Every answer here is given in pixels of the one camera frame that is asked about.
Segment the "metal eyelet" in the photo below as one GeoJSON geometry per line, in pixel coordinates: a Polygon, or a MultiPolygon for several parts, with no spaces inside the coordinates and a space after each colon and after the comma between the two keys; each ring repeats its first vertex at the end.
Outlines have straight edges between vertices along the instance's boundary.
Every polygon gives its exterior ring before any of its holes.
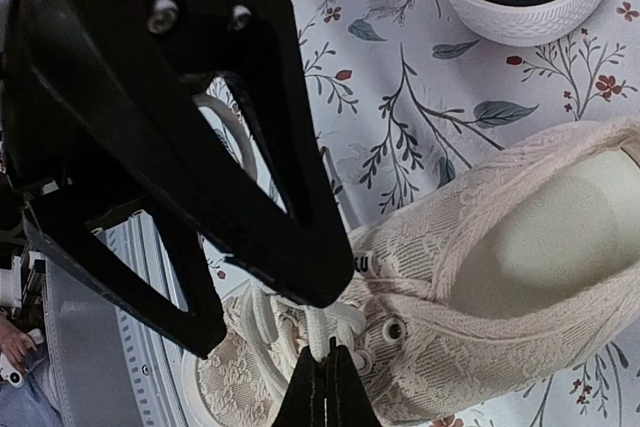
{"type": "Polygon", "coordinates": [[[355,352],[364,360],[364,365],[358,369],[359,375],[367,375],[373,369],[373,360],[371,359],[371,355],[366,350],[356,350],[355,352]]]}
{"type": "Polygon", "coordinates": [[[382,338],[387,344],[393,345],[402,342],[406,336],[407,326],[400,319],[389,319],[382,326],[382,338]]]}

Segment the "floral tablecloth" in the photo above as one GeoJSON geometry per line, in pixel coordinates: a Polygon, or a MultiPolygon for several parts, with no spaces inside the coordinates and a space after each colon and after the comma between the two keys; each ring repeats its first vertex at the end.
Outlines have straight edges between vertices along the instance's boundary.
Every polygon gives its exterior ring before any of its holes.
{"type": "MultiPolygon", "coordinates": [[[[318,142],[350,226],[541,129],[640,110],[640,0],[604,0],[571,35],[530,49],[480,39],[447,0],[292,1],[318,142]]],[[[210,254],[226,291],[238,273],[210,254]]],[[[573,370],[425,425],[640,425],[639,346],[640,323],[573,370]]]]}

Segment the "shoelace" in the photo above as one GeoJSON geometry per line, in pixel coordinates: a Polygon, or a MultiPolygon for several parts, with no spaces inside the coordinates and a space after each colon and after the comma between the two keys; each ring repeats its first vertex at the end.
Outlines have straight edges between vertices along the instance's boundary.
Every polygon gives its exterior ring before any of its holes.
{"type": "Polygon", "coordinates": [[[337,342],[351,351],[354,365],[358,370],[364,369],[370,362],[366,358],[367,352],[355,350],[355,338],[362,334],[366,327],[366,318],[358,309],[342,302],[335,302],[325,309],[301,307],[268,293],[261,284],[252,281],[242,306],[244,332],[267,389],[276,402],[279,403],[284,398],[288,381],[285,374],[273,362],[269,347],[278,342],[283,360],[287,363],[283,367],[290,375],[298,361],[302,339],[295,333],[297,327],[295,319],[288,316],[276,319],[271,305],[272,298],[285,307],[304,312],[309,349],[317,361],[324,360],[329,355],[329,338],[335,335],[337,342]],[[330,329],[328,319],[335,321],[333,329],[330,329]]]}

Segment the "white rubber sole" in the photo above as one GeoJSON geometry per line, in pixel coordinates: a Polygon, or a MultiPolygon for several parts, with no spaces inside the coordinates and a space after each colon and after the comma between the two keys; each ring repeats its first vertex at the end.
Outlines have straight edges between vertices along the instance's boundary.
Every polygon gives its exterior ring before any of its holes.
{"type": "Polygon", "coordinates": [[[569,34],[602,0],[555,0],[532,7],[511,7],[486,0],[449,0],[460,20],[478,35],[500,44],[533,47],[569,34]]]}

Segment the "white fabric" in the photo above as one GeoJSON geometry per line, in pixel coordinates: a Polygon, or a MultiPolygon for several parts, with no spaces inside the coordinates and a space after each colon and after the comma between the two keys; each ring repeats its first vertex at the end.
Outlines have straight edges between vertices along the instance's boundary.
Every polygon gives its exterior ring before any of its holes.
{"type": "Polygon", "coordinates": [[[231,136],[236,141],[236,144],[238,144],[238,149],[242,156],[242,167],[251,179],[256,180],[258,178],[258,167],[256,157],[253,153],[253,146],[249,141],[246,130],[231,109],[220,99],[212,97],[209,94],[194,95],[193,102],[203,113],[207,121],[209,121],[209,118],[204,113],[206,109],[213,112],[218,119],[220,119],[222,125],[224,125],[226,129],[229,129],[231,136]]]}
{"type": "MultiPolygon", "coordinates": [[[[372,358],[362,380],[384,425],[438,418],[525,387],[584,361],[636,318],[636,263],[523,316],[480,318],[452,309],[450,301],[472,248],[518,205],[567,167],[602,152],[622,148],[638,158],[639,139],[638,120],[554,128],[351,233],[354,250],[375,252],[379,277],[356,274],[340,302],[359,305],[367,319],[353,350],[372,358]],[[382,330],[394,317],[405,324],[406,336],[389,343],[382,330]]],[[[270,425],[286,390],[291,345],[264,344],[251,295],[240,290],[225,301],[229,336],[198,367],[203,401],[224,426],[270,425]]],[[[303,320],[276,297],[271,305],[283,323],[294,319],[295,339],[315,343],[322,320],[303,320]]],[[[291,334],[292,326],[281,331],[291,334]]]]}

